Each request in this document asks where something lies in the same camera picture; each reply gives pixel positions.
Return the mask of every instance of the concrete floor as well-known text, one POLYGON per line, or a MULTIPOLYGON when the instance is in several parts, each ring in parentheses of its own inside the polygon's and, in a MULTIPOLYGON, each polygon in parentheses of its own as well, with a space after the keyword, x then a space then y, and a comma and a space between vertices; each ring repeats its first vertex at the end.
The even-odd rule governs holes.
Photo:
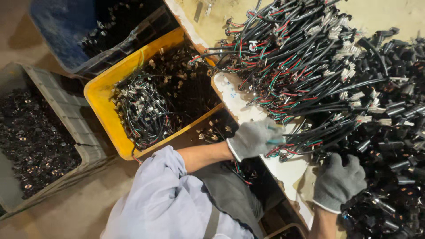
MULTIPOLYGON (((29 2, 2 0, 0 68, 20 62, 66 74, 32 24, 27 14, 29 2)), ((367 28, 370 33, 395 26, 401 28, 397 39, 409 40, 418 30, 425 36, 423 0, 350 0, 341 2, 339 8, 353 15, 356 27, 367 28)), ((115 201, 129 191, 137 167, 136 162, 119 160, 107 170, 0 222, 0 238, 98 238, 115 201)))

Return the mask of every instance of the gloved hand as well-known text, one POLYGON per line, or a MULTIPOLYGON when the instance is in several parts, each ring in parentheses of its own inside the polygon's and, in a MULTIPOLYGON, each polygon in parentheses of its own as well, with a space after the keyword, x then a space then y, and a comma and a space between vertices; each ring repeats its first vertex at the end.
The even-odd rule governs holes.
POLYGON ((285 144, 282 134, 285 128, 266 118, 257 122, 245 122, 236 131, 227 144, 238 162, 260 154, 269 153, 276 145, 285 144))
POLYGON ((341 156, 333 153, 330 165, 322 166, 316 179, 313 202, 331 213, 340 214, 341 204, 366 188, 365 171, 359 158, 348 155, 349 163, 343 167, 341 156))

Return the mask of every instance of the table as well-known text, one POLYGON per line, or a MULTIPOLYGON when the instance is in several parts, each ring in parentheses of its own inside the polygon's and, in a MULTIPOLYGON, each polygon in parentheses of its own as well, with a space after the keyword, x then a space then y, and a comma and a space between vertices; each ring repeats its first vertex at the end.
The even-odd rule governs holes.
MULTIPOLYGON (((164 0, 168 8, 179 21, 182 28, 199 52, 204 52, 208 47, 214 47, 221 39, 232 40, 224 34, 226 20, 233 17, 236 23, 243 23, 246 11, 255 8, 257 0, 164 0), (194 20, 198 3, 203 3, 198 22, 194 20), (211 4, 209 15, 205 13, 211 4)), ((261 7, 271 3, 263 0, 261 7)), ((341 12, 353 15, 351 26, 373 33, 377 30, 398 27, 400 34, 395 38, 408 41, 415 37, 419 29, 425 29, 422 13, 425 2, 422 0, 352 0, 338 3, 341 12)), ((259 106, 246 104, 253 96, 246 92, 238 91, 237 85, 241 82, 236 75, 219 73, 212 79, 212 86, 220 96, 225 106, 238 123, 259 120, 266 116, 259 106)), ((287 127, 290 132, 295 124, 287 127)), ((278 181, 283 183, 283 191, 292 201, 292 207, 304 223, 311 228, 312 224, 312 192, 315 176, 314 168, 308 165, 308 158, 294 157, 285 163, 277 159, 265 159, 270 172, 278 181)))

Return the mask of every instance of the hand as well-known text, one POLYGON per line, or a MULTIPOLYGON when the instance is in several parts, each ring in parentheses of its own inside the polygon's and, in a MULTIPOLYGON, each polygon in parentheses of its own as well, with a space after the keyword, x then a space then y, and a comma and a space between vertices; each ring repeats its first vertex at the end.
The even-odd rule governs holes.
POLYGON ((349 163, 343 167, 341 156, 333 153, 330 166, 322 166, 316 179, 313 202, 324 210, 340 214, 341 204, 366 188, 365 171, 359 158, 348 155, 349 163))
POLYGON ((276 125, 270 118, 257 122, 245 122, 233 138, 227 139, 227 144, 236 160, 241 162, 246 158, 266 154, 277 144, 285 144, 286 140, 282 136, 284 132, 285 128, 276 125))

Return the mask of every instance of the person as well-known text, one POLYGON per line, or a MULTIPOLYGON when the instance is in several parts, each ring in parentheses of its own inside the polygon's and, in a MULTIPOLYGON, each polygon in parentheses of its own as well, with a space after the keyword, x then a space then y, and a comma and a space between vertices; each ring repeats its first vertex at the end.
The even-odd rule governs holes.
MULTIPOLYGON (((155 152, 141 164, 130 192, 113 207, 101 238, 263 238, 257 228, 261 205, 219 162, 266 154, 276 146, 270 142, 284 142, 283 131, 266 118, 243 123, 225 142, 155 152), (211 165, 216 167, 204 170, 203 176, 191 175, 211 165)), ((341 157, 332 154, 322 166, 314 186, 317 206, 309 239, 335 238, 341 204, 366 188, 359 159, 348 158, 343 167, 341 157)))

